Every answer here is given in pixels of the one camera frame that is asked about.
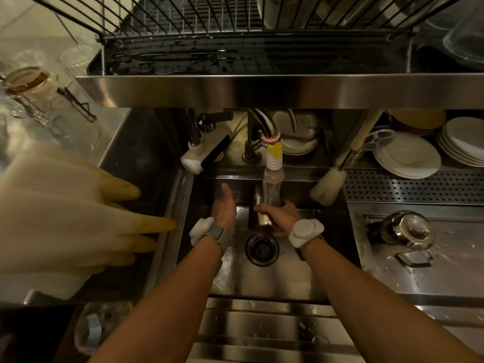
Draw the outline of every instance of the pink ring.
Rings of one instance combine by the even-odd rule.
[[[266,143],[269,143],[269,144],[274,144],[274,143],[276,143],[276,142],[278,142],[278,141],[279,141],[280,137],[281,137],[281,132],[280,132],[280,131],[278,131],[278,132],[277,132],[277,135],[275,135],[275,138],[274,138],[274,139],[268,139],[268,138],[266,138],[265,136],[263,136],[263,137],[262,137],[262,139],[263,139],[263,140],[264,140]]]

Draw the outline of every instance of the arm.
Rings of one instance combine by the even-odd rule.
[[[215,201],[215,223],[231,229],[236,208],[232,192]],[[89,363],[185,362],[197,337],[222,249],[208,236],[131,311]]]
[[[287,234],[299,219],[289,202],[283,208],[262,205],[256,210],[268,213]],[[323,239],[307,243],[303,256],[366,362],[483,362],[432,318],[354,266]]]

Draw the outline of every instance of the sink drain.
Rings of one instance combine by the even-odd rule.
[[[256,266],[269,266],[279,257],[279,244],[270,234],[252,234],[245,243],[245,255]]]

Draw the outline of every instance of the sink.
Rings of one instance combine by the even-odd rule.
[[[228,183],[236,195],[237,219],[234,227],[235,246],[227,250],[220,272],[211,288],[212,297],[238,299],[304,301],[329,304],[320,283],[313,276],[308,264],[301,260],[287,237],[271,237],[249,227],[249,211],[256,185],[262,184],[261,176],[196,177],[190,195],[188,213],[178,252],[177,263],[191,250],[189,232],[200,218],[210,215],[211,205],[221,196],[220,186]],[[326,241],[348,260],[360,267],[360,259],[348,215],[346,202],[341,195],[329,208],[309,198],[309,191],[316,182],[285,180],[281,184],[281,198],[289,199],[299,209],[302,218],[316,218],[324,226]],[[263,240],[259,251],[246,252],[247,240]],[[274,255],[278,247],[278,256]],[[273,253],[275,262],[258,266],[257,259],[268,258]]]

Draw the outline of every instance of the hand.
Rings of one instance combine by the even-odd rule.
[[[227,183],[222,183],[222,197],[215,200],[212,206],[214,223],[226,230],[230,230],[235,223],[236,215],[235,196]]]
[[[277,223],[280,231],[276,231],[276,236],[289,235],[295,223],[300,220],[296,206],[289,200],[284,200],[283,207],[275,207],[267,204],[259,204],[254,207],[258,213],[266,213]]]

